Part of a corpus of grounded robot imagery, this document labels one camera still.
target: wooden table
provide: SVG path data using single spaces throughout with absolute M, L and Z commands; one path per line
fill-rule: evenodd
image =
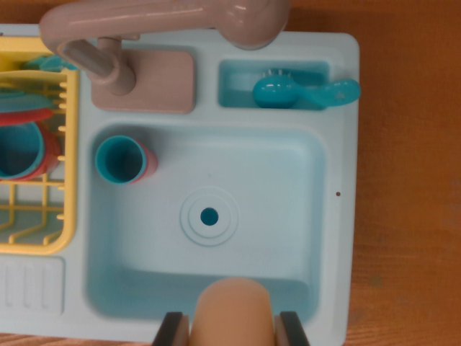
M 0 0 L 0 22 L 36 23 L 44 11 L 63 2 Z M 288 30 L 348 32 L 361 48 L 363 96 L 346 345 L 459 345 L 461 2 L 292 4 Z M 121 345 L 17 335 L 0 335 L 1 342 Z

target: dish drying rack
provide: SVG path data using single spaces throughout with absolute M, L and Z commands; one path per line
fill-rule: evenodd
M 0 84 L 51 98 L 56 108 L 42 123 L 63 147 L 55 172 L 24 182 L 0 181 L 0 253 L 52 254 L 75 232 L 79 72 L 18 70 L 51 54 L 38 37 L 0 37 Z

